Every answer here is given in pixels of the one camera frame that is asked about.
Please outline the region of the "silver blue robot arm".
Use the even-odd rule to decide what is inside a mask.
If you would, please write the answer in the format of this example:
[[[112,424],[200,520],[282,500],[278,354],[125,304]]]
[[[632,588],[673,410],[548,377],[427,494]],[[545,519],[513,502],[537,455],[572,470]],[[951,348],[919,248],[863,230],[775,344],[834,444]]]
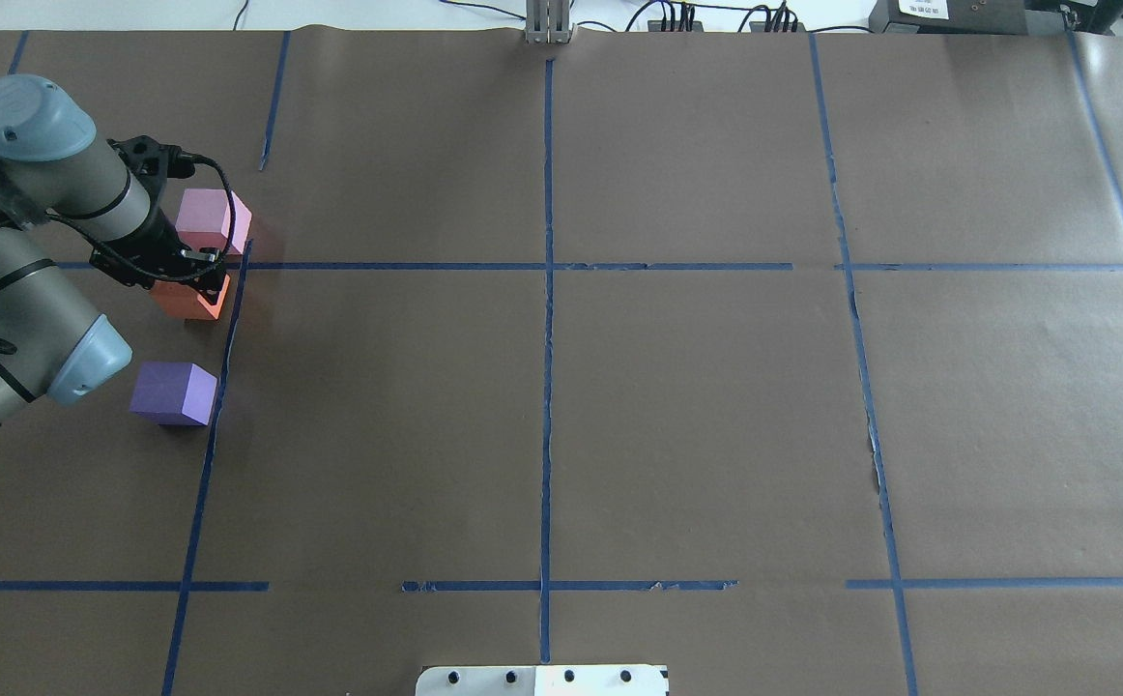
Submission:
[[[89,263],[121,285],[177,283],[216,303],[232,242],[183,242],[159,207],[165,182],[198,166],[216,162],[148,136],[101,137],[52,79],[0,76],[0,428],[37,399],[74,404],[133,358],[37,229],[67,226],[89,244]]]

